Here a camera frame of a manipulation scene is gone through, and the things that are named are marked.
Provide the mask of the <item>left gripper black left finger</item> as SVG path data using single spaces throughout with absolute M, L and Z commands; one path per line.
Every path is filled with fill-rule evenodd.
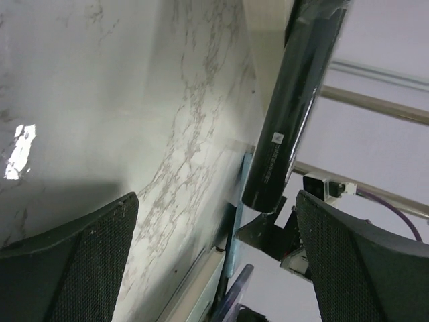
M 100 209 L 1 249 L 2 321 L 111 321 L 139 201 Z

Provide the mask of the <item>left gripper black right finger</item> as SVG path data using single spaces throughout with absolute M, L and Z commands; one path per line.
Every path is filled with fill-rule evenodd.
M 323 321 L 427 321 L 428 244 L 300 191 L 300 235 Z

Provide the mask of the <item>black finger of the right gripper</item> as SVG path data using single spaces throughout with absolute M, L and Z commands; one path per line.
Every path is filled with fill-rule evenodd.
M 295 207 L 292 207 L 284 227 L 275 224 L 286 200 L 287 198 L 282 196 L 274 213 L 261 213 L 253 221 L 239 228 L 235 237 L 278 262 L 301 248 L 302 240 Z

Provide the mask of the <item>purple Robinson Crusoe book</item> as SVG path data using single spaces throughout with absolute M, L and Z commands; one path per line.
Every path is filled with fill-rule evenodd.
M 241 309 L 241 299 L 252 277 L 254 266 L 246 264 L 213 313 L 212 322 L 234 322 Z

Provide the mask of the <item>black Moon and Sixpence book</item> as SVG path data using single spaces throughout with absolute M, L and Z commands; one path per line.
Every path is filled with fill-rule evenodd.
M 275 212 L 320 91 L 348 1 L 301 1 L 243 188 L 244 205 Z

